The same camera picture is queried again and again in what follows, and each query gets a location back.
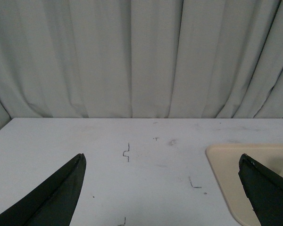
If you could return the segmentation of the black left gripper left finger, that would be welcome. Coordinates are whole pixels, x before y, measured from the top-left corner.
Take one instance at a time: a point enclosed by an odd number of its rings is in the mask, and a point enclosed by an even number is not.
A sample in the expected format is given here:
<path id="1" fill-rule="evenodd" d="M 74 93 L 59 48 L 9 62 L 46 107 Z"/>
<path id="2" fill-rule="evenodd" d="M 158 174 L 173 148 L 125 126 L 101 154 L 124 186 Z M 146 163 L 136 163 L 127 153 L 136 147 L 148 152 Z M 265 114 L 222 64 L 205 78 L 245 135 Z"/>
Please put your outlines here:
<path id="1" fill-rule="evenodd" d="M 0 214 L 0 226 L 68 226 L 76 209 L 86 170 L 80 153 Z"/>

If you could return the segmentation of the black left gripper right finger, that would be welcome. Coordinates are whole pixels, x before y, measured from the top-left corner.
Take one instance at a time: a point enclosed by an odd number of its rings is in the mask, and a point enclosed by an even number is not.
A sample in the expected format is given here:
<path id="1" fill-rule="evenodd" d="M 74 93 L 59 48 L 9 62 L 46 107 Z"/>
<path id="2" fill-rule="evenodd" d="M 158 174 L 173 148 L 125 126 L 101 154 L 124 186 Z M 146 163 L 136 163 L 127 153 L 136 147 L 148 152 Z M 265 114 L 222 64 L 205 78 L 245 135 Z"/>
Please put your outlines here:
<path id="1" fill-rule="evenodd" d="M 245 153 L 238 175 L 260 224 L 283 226 L 283 177 Z"/>

